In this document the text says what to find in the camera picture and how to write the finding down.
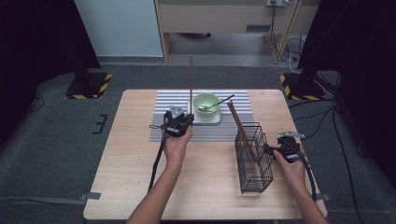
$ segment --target hazard tape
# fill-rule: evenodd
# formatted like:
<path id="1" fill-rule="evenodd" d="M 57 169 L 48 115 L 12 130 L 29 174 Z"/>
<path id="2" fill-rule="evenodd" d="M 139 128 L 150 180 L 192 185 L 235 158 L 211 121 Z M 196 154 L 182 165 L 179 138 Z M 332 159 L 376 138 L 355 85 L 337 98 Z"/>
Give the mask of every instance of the hazard tape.
<path id="1" fill-rule="evenodd" d="M 73 95 L 66 95 L 66 99 L 77 99 L 77 100 L 85 100 L 85 99 L 93 99 L 93 98 L 102 98 L 103 94 L 105 94 L 105 90 L 107 89 L 108 82 L 110 81 L 112 75 L 107 74 L 105 80 L 103 81 L 103 84 L 101 85 L 101 88 L 97 94 L 90 94 L 90 95 L 85 95 L 85 94 L 73 94 Z"/>
<path id="2" fill-rule="evenodd" d="M 293 95 L 290 87 L 286 83 L 285 76 L 280 76 L 280 82 L 282 83 L 283 89 L 285 90 L 285 94 L 288 97 L 288 100 L 324 100 L 323 96 L 315 96 L 315 95 Z"/>

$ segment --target chopstick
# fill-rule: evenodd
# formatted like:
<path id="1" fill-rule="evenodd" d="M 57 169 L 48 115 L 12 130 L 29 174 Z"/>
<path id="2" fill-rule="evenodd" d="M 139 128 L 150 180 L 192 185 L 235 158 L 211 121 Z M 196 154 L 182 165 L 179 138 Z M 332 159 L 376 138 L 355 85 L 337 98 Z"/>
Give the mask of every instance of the chopstick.
<path id="1" fill-rule="evenodd" d="M 190 114 L 192 114 L 192 56 L 190 56 Z"/>
<path id="2" fill-rule="evenodd" d="M 244 142 L 245 146 L 247 147 L 248 154 L 250 154 L 250 157 L 255 162 L 258 162 L 256 154 L 254 153 L 253 149 L 251 148 L 251 144 L 248 141 L 248 136 L 245 132 L 244 126 L 242 125 L 242 122 L 239 119 L 238 114 L 236 113 L 235 107 L 233 106 L 233 100 L 230 100 L 227 103 L 227 106 L 228 106 L 228 108 L 230 108 L 230 111 L 231 111 L 231 114 L 233 115 L 233 119 L 235 120 L 236 126 L 238 126 L 239 134 L 241 135 L 241 139 Z"/>

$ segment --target power strip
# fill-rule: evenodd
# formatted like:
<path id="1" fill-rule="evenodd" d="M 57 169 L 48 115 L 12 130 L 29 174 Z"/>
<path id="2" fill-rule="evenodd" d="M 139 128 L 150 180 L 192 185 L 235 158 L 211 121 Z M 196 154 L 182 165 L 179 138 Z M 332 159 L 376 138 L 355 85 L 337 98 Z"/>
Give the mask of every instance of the power strip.
<path id="1" fill-rule="evenodd" d="M 265 4 L 268 7 L 275 5 L 276 7 L 286 7 L 288 5 L 287 0 L 267 0 Z"/>

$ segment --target white plate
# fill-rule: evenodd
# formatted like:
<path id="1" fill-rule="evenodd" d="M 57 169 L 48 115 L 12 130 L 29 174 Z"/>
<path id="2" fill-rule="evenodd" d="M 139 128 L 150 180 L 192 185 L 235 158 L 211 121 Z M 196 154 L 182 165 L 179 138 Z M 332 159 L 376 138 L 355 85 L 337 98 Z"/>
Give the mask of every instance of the white plate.
<path id="1" fill-rule="evenodd" d="M 190 113 L 190 100 L 187 102 L 187 113 Z M 194 122 L 193 124 L 197 125 L 216 125 L 221 121 L 221 107 L 219 108 L 218 112 L 216 112 L 215 116 L 212 118 L 201 118 L 198 115 L 194 116 Z"/>

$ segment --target dark curtain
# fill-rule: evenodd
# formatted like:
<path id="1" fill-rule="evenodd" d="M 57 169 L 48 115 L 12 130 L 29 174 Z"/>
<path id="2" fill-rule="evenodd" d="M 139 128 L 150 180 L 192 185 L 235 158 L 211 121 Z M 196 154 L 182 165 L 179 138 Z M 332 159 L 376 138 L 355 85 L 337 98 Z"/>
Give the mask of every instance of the dark curtain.
<path id="1" fill-rule="evenodd" d="M 100 68 L 73 0 L 0 0 L 0 146 L 39 83 Z"/>
<path id="2" fill-rule="evenodd" d="M 337 103 L 363 155 L 396 188 L 396 1 L 321 0 L 299 67 L 341 75 Z"/>

